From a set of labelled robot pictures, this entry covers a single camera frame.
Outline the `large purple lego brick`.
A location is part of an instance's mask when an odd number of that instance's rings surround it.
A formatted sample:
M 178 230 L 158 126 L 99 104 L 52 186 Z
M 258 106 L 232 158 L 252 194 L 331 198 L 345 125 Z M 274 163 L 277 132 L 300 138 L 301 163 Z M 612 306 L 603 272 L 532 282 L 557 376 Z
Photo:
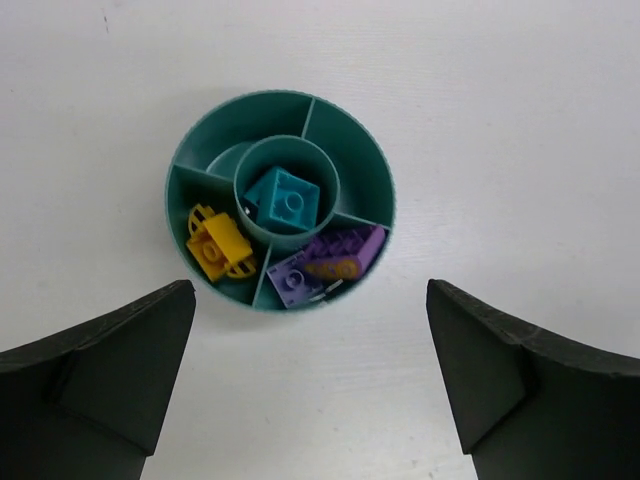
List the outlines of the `large purple lego brick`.
M 380 225 L 331 230 L 307 245 L 302 268 L 324 281 L 355 281 L 369 270 L 385 241 L 386 230 Z

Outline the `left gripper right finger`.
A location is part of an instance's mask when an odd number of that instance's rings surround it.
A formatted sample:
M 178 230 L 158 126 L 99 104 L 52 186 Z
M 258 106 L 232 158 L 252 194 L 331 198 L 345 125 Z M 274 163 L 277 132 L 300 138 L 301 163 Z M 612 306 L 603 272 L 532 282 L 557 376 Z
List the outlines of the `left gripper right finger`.
M 636 479 L 639 361 L 497 310 L 445 280 L 426 311 L 480 479 Z

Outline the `small purple lego brick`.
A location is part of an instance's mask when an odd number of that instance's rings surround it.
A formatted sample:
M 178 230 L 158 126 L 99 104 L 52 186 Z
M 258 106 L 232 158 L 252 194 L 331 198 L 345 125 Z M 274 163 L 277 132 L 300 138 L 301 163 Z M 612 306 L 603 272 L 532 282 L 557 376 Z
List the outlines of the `small purple lego brick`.
M 299 251 L 279 260 L 266 270 L 266 275 L 286 309 L 306 305 L 312 298 L 325 292 L 323 282 L 309 274 L 306 257 Z

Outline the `yellow lego brick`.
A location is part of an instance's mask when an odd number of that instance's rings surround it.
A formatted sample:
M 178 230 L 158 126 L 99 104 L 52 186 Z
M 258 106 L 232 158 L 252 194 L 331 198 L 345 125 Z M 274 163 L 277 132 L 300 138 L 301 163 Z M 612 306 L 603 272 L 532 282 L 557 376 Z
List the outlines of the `yellow lego brick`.
M 186 247 L 211 282 L 228 275 L 253 254 L 249 241 L 227 213 L 204 219 Z

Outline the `teal square lego brick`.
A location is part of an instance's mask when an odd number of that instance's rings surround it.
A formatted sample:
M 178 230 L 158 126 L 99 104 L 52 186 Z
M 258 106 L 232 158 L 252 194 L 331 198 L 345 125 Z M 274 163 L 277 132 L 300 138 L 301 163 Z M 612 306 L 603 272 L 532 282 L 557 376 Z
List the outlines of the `teal square lego brick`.
M 320 188 L 281 167 L 273 167 L 243 195 L 255 223 L 274 233 L 297 234 L 317 225 Z

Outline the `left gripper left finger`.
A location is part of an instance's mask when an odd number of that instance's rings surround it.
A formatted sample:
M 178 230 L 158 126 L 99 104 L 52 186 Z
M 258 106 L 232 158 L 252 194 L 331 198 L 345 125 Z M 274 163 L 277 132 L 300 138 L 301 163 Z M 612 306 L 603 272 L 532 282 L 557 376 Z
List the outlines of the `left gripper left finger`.
M 188 280 L 1 354 L 4 479 L 138 479 L 196 308 Z

